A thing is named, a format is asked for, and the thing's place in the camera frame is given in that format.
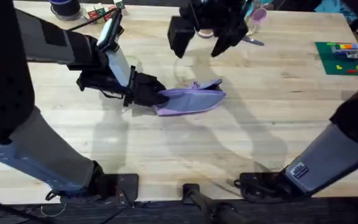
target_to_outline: small box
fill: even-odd
[[[98,16],[103,15],[106,12],[101,3],[97,3],[93,7],[95,8],[96,13],[98,14]],[[98,23],[104,23],[104,22],[105,22],[105,20],[104,20],[103,17],[98,19]]]
[[[94,9],[93,6],[87,6],[85,8],[84,16],[86,19],[94,19],[98,16],[98,13],[96,12],[96,10]]]
[[[123,16],[129,15],[122,0],[114,0],[114,3],[116,4],[117,8],[121,9]]]
[[[115,9],[115,8],[116,8],[116,6],[115,6],[115,5],[112,5],[112,6],[109,6],[109,7],[107,7],[107,8],[104,8],[104,10],[105,10],[106,12],[108,12],[108,11],[110,11],[111,9]],[[111,18],[111,16],[112,16],[113,13],[114,13],[114,11],[111,12],[111,13],[109,13],[109,14],[107,14],[107,15],[105,15],[105,16],[104,16],[104,20],[105,20],[105,21],[109,20],[109,19]]]

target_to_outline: purple bag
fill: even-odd
[[[218,106],[226,96],[219,84],[221,79],[209,83],[193,82],[188,88],[174,88],[160,91],[160,94],[169,97],[168,102],[154,105],[159,116],[183,115],[209,111]]]

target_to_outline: wooden table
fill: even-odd
[[[60,27],[83,21],[55,18],[46,2],[17,8]],[[52,64],[29,65],[36,105],[50,125],[105,172],[138,173],[139,200],[177,200],[184,183],[199,183],[212,198],[239,198],[231,186],[241,172],[279,171],[326,127],[356,90],[358,77],[326,75],[315,41],[353,42],[340,14],[269,12],[254,38],[217,58],[215,39],[195,37],[183,59],[170,50],[167,29],[174,7],[128,6],[119,41],[130,64],[167,87],[222,78],[227,97],[207,113],[161,118],[150,108],[123,108],[98,91],[81,92],[79,72]],[[101,25],[78,32],[99,35]],[[44,203],[49,188],[0,164],[0,202]],[[358,170],[316,195],[358,196]]]

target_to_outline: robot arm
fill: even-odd
[[[358,1],[343,0],[358,15]],[[244,0],[190,0],[172,17],[168,30],[171,49],[182,58],[195,30],[212,29],[216,56],[235,46],[247,32]],[[279,174],[243,173],[235,185],[249,201],[280,203],[310,197],[358,169],[358,92],[344,102],[331,124]]]
[[[77,153],[43,119],[34,104],[27,61],[61,63],[81,70],[80,90],[94,88],[151,106],[167,98],[157,78],[129,68],[119,45],[121,11],[103,27],[101,38],[63,30],[0,1],[0,162],[31,175],[65,200],[89,202],[115,196],[116,186],[137,197],[137,175],[104,174],[95,161]]]

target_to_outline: floor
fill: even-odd
[[[111,0],[80,0],[80,2],[111,3]],[[150,6],[181,6],[181,0],[124,0],[125,4]],[[256,205],[242,200],[230,201],[239,213],[256,223],[268,224],[307,224],[307,223],[358,223],[358,198],[311,198],[297,203],[280,205]],[[16,206],[17,209],[42,216],[40,205]],[[65,210],[53,219],[56,223],[97,224],[123,207],[113,205],[85,205],[73,207],[67,205]],[[61,205],[45,205],[45,214],[56,214]],[[24,219],[0,212],[0,224],[20,223]],[[180,202],[152,202],[143,208],[128,208],[109,223],[204,223],[201,212],[192,206],[184,206]]]

